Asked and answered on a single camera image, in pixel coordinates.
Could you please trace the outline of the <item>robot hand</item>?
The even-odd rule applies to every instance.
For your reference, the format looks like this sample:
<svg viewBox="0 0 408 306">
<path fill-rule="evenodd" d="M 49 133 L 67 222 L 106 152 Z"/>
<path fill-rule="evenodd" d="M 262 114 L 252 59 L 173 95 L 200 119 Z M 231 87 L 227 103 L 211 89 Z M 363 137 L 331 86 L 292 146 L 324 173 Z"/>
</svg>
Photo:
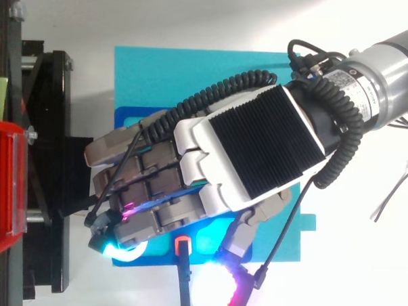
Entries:
<svg viewBox="0 0 408 306">
<path fill-rule="evenodd" d="M 248 95 L 209 88 L 86 147 L 87 164 L 100 168 L 85 219 L 89 247 L 123 254 L 234 212 L 212 265 L 230 287 L 222 306 L 246 306 L 266 274 L 241 265 L 260 223 L 284 209 L 290 187 L 326 155 L 288 88 L 269 85 Z"/>
</svg>

